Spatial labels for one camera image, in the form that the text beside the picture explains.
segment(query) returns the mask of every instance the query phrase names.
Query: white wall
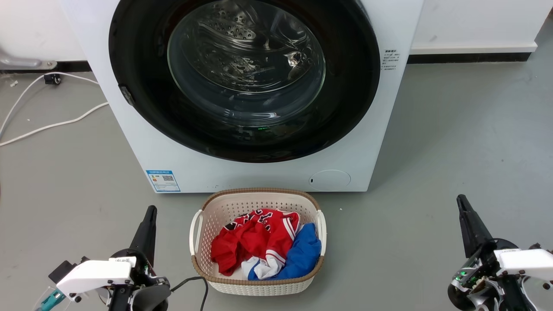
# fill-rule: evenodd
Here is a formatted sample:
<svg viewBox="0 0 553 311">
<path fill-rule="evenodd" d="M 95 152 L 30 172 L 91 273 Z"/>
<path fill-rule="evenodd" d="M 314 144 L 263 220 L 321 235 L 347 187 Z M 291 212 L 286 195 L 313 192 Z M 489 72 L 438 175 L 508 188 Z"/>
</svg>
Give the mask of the white wall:
<svg viewBox="0 0 553 311">
<path fill-rule="evenodd" d="M 57 0 L 0 4 L 0 47 L 6 52 L 42 60 L 86 59 Z M 426 0 L 411 53 L 534 51 L 551 6 L 553 0 Z"/>
<path fill-rule="evenodd" d="M 0 0 L 0 48 L 41 60 L 86 59 L 57 0 Z"/>
<path fill-rule="evenodd" d="M 426 0 L 412 54 L 532 52 L 553 0 Z"/>
</svg>

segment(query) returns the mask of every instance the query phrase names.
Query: laundry basket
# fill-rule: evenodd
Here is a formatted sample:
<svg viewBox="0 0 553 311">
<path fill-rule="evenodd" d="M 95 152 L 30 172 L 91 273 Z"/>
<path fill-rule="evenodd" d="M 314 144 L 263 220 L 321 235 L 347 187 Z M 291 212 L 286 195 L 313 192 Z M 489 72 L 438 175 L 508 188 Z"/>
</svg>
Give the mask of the laundry basket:
<svg viewBox="0 0 553 311">
<path fill-rule="evenodd" d="M 293 211 L 300 214 L 301 224 L 309 222 L 316 224 L 317 236 L 321 240 L 321 256 L 313 271 L 301 278 L 276 281 L 248 281 L 240 271 L 230 277 L 219 273 L 218 265 L 211 261 L 211 242 L 223 226 L 254 209 Z M 321 269 L 325 250 L 325 216 L 315 199 L 302 191 L 274 188 L 221 191 L 207 199 L 202 209 L 194 215 L 190 226 L 190 253 L 194 268 L 214 289 L 228 294 L 278 296 L 302 292 Z"/>
</svg>

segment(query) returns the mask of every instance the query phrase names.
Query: power cord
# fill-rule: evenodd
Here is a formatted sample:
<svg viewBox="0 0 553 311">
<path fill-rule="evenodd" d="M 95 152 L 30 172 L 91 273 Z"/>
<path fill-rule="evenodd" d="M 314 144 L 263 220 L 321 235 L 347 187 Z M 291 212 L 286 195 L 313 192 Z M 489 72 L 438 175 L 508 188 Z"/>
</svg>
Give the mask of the power cord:
<svg viewBox="0 0 553 311">
<path fill-rule="evenodd" d="M 206 285 L 206 291 L 205 291 L 205 293 L 204 293 L 204 298 L 202 299 L 202 306 L 200 307 L 200 311 L 204 311 L 204 304 L 206 303 L 207 291 L 209 290 L 209 287 L 207 286 L 207 281 L 206 281 L 205 277 L 191 277 L 191 278 L 187 278 L 186 280 L 180 282 L 177 286 L 173 287 L 173 288 L 171 289 L 171 292 L 175 292 L 177 289 L 179 289 L 181 286 L 183 286 L 184 284 L 186 284 L 188 281 L 194 281 L 194 280 L 197 280 L 197 279 L 203 279 L 204 284 Z"/>
<path fill-rule="evenodd" d="M 37 83 L 40 79 L 42 79 L 45 75 L 51 75 L 51 74 L 59 74 L 59 75 L 64 75 L 64 76 L 69 76 L 69 77 L 74 77 L 74 78 L 77 78 L 77 79 L 81 79 L 81 80 L 85 80 L 85 81 L 89 81 L 89 82 L 92 82 L 94 84 L 99 84 L 98 82 L 94 81 L 94 80 L 91 80 L 91 79 L 87 79 L 85 77 L 79 77 L 79 76 L 76 76 L 76 75 L 71 75 L 71 74 L 66 74 L 65 72 L 49 72 L 47 74 L 44 74 L 44 75 L 41 75 L 40 77 L 36 78 L 33 82 L 31 82 L 31 84 L 29 84 L 29 86 L 27 86 L 27 88 L 23 91 L 23 93 L 21 93 L 21 95 L 19 95 L 19 98 L 15 101 L 15 104 L 13 104 L 12 108 L 9 110 L 8 112 L 8 115 L 6 116 L 6 119 L 4 120 L 4 122 L 2 123 L 2 127 L 0 127 L 0 138 L 2 138 L 2 135 L 4 134 L 4 130 L 7 126 L 7 124 L 10 122 L 11 120 L 11 116 L 12 116 L 12 113 L 13 111 L 15 110 L 15 107 L 17 106 L 17 104 L 20 102 L 21 98 L 23 97 L 23 95 L 25 95 L 25 93 L 30 89 L 31 86 L 33 86 L 35 83 Z M 83 119 L 84 117 L 88 116 L 89 114 L 91 114 L 93 111 L 103 107 L 103 106 L 107 106 L 108 103 L 105 102 L 103 104 L 100 104 L 92 109 L 90 109 L 89 111 L 87 111 L 84 115 L 78 117 L 77 119 L 73 119 L 73 120 L 69 120 L 69 121 L 65 121 L 65 122 L 60 122 L 60 123 L 56 123 L 56 124 L 52 124 L 52 125 L 48 125 L 48 126 L 45 126 L 45 127 L 41 127 L 39 129 L 35 129 L 34 131 L 32 132 L 29 132 L 27 134 L 24 134 L 24 135 L 21 135 L 19 137 L 16 137 L 16 138 L 13 138 L 7 142 L 4 142 L 4 143 L 0 143 L 0 147 L 1 146 L 5 146 L 9 143 L 13 143 L 15 141 L 18 141 L 22 138 L 25 138 L 27 136 L 31 136 L 33 134 L 36 134 L 38 132 L 41 132 L 45 129 L 48 129 L 48 128 L 53 128 L 53 127 L 56 127 L 56 126 L 60 126 L 60 125 L 65 125 L 65 124 L 69 124 L 69 123 L 74 123 L 74 122 L 77 122 L 81 119 Z"/>
</svg>

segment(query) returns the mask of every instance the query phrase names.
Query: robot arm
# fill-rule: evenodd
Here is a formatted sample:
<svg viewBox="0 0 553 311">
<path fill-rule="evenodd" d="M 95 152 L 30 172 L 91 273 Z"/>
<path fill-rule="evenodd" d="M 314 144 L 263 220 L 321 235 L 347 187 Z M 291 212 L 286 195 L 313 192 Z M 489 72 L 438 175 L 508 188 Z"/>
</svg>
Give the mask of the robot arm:
<svg viewBox="0 0 553 311">
<path fill-rule="evenodd" d="M 107 291 L 109 311 L 166 311 L 170 284 L 167 278 L 156 276 L 152 267 L 156 215 L 155 206 L 148 207 L 130 248 L 118 251 L 109 260 L 83 257 L 78 265 L 64 261 L 49 275 L 57 289 L 39 310 L 50 311 L 65 298 L 78 303 L 89 291 Z"/>
<path fill-rule="evenodd" d="M 530 278 L 553 281 L 553 254 L 539 244 L 521 250 L 515 244 L 494 239 L 464 195 L 457 197 L 461 234 L 468 261 L 455 273 L 448 287 L 453 305 L 464 311 L 539 311 L 530 300 L 525 283 Z"/>
</svg>

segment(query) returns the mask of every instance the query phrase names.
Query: washing machine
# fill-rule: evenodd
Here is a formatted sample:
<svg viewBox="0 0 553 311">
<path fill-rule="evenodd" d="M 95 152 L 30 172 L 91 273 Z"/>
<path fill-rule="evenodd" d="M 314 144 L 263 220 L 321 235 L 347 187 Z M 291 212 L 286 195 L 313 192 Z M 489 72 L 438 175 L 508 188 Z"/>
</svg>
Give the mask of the washing machine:
<svg viewBox="0 0 553 311">
<path fill-rule="evenodd" d="M 60 3 L 154 191 L 200 193 L 366 191 L 423 0 Z"/>
</svg>

